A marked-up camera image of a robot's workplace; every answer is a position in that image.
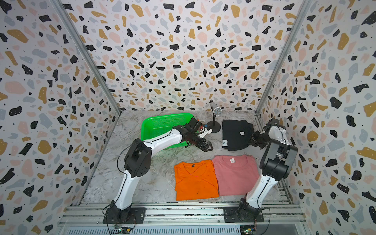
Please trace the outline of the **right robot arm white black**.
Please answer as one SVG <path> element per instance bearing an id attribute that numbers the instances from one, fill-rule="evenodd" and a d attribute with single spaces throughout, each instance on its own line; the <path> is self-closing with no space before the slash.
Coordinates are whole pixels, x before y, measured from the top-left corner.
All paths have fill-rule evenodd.
<path id="1" fill-rule="evenodd" d="M 265 149 L 259 165 L 261 174 L 245 200 L 259 209 L 272 187 L 288 177 L 298 149 L 289 142 L 286 128 L 276 118 L 270 119 L 261 132 L 256 131 L 250 144 Z"/>

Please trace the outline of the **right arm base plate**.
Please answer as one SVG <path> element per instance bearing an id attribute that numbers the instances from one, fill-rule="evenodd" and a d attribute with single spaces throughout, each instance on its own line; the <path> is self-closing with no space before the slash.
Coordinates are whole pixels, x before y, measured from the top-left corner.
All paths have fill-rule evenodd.
<path id="1" fill-rule="evenodd" d="M 224 207 L 225 223 L 253 223 L 264 222 L 264 217 L 261 209 L 253 208 L 248 205 L 245 207 Z"/>

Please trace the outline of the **orange t-shirt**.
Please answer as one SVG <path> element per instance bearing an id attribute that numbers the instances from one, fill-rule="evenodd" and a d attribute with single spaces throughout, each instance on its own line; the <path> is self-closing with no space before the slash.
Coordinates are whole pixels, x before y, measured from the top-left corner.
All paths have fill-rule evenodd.
<path id="1" fill-rule="evenodd" d="M 212 160 L 181 162 L 174 166 L 177 201 L 219 197 L 219 187 Z"/>

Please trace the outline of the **green plastic basket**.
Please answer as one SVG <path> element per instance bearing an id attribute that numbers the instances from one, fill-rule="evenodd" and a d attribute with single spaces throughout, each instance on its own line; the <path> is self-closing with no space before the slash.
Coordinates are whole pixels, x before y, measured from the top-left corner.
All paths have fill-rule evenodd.
<path id="1" fill-rule="evenodd" d="M 133 146 L 155 154 L 171 146 L 188 144 L 183 142 L 185 126 L 195 128 L 196 124 L 197 119 L 189 113 L 150 117 L 143 122 L 141 138 Z"/>

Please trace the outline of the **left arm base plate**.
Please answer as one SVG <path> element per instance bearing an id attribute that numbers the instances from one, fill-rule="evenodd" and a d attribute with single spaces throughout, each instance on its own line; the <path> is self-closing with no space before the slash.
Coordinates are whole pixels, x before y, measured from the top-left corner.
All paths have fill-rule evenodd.
<path id="1" fill-rule="evenodd" d="M 129 207 L 120 210 L 117 207 L 112 207 L 106 210 L 103 224 L 142 224 L 146 215 L 146 208 Z"/>

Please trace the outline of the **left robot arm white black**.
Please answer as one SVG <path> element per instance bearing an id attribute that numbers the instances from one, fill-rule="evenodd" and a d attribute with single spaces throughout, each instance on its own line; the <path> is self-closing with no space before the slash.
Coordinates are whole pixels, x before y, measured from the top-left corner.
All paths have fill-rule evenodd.
<path id="1" fill-rule="evenodd" d="M 153 139 L 146 141 L 135 139 L 124 158 L 124 178 L 115 198 L 116 208 L 123 211 L 131 206 L 138 182 L 149 171 L 151 159 L 155 154 L 184 142 L 196 146 L 203 152 L 212 151 L 212 143 L 204 138 L 210 133 L 212 133 L 211 129 L 205 129 L 201 134 L 197 134 L 195 130 L 178 125 Z"/>

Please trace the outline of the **black t-shirt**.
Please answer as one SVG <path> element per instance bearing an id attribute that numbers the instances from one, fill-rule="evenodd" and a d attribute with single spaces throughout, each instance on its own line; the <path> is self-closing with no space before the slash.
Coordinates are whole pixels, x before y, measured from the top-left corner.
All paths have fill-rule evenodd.
<path id="1" fill-rule="evenodd" d="M 225 119 L 222 121 L 222 148 L 228 151 L 238 151 L 250 145 L 253 124 L 246 120 Z"/>

